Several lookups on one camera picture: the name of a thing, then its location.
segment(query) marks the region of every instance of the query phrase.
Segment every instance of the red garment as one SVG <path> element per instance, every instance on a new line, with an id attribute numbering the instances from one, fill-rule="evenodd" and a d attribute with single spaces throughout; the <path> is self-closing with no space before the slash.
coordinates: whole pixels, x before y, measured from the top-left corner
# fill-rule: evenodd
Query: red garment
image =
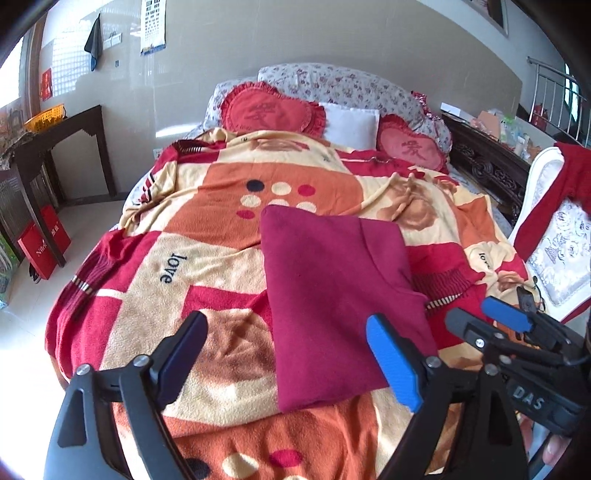
<path id="1" fill-rule="evenodd" d="M 376 312 L 423 355 L 437 355 L 427 298 L 412 289 L 396 223 L 269 205 L 261 214 L 261 249 L 281 411 L 388 386 L 365 339 Z"/>
<path id="2" fill-rule="evenodd" d="M 555 146 L 562 152 L 564 166 L 517 232 L 514 247 L 523 261 L 527 261 L 534 252 L 552 215 L 565 199 L 579 203 L 591 215 L 591 151 L 565 143 L 556 143 Z"/>

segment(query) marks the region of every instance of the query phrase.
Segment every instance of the fingernail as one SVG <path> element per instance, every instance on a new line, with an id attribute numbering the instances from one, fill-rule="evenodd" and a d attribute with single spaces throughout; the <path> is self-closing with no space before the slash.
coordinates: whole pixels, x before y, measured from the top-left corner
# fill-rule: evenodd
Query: fingernail
<path id="1" fill-rule="evenodd" d="M 555 455 L 556 452 L 558 452 L 558 449 L 560 448 L 561 441 L 562 440 L 560 437 L 552 435 L 552 438 L 550 439 L 550 441 L 548 442 L 548 446 L 546 447 L 546 452 L 548 452 L 549 455 Z"/>

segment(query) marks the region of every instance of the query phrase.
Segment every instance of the red folded cloth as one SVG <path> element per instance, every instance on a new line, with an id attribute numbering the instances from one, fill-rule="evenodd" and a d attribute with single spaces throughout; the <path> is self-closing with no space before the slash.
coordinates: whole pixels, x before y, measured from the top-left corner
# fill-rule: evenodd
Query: red folded cloth
<path id="1" fill-rule="evenodd" d="M 281 411 L 388 386 L 365 338 L 373 313 L 437 354 L 395 223 L 272 205 L 261 214 L 261 248 Z"/>

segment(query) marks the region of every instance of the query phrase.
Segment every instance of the wall switch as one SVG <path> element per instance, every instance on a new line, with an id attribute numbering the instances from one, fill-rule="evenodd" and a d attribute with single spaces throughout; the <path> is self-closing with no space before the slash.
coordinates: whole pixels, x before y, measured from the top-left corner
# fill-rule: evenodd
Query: wall switch
<path id="1" fill-rule="evenodd" d="M 114 47 L 115 45 L 119 45 L 121 43 L 121 38 L 122 37 L 120 33 L 117 35 L 111 35 L 103 42 L 103 50 Z"/>
<path id="2" fill-rule="evenodd" d="M 121 34 L 111 37 L 111 43 L 113 46 L 119 45 L 121 43 Z"/>

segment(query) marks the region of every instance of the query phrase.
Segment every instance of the red heart pillow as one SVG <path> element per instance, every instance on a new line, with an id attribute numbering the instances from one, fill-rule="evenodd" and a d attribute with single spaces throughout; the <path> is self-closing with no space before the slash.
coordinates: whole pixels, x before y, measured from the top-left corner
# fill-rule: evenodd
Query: red heart pillow
<path id="1" fill-rule="evenodd" d="M 390 157 L 448 173 L 447 158 L 433 139 L 413 132 L 402 118 L 393 113 L 379 120 L 377 145 L 378 150 L 386 152 Z"/>
<path id="2" fill-rule="evenodd" d="M 321 137 L 326 124 L 318 103 L 282 95 L 265 82 L 237 85 L 220 109 L 223 127 L 233 132 L 283 130 Z"/>

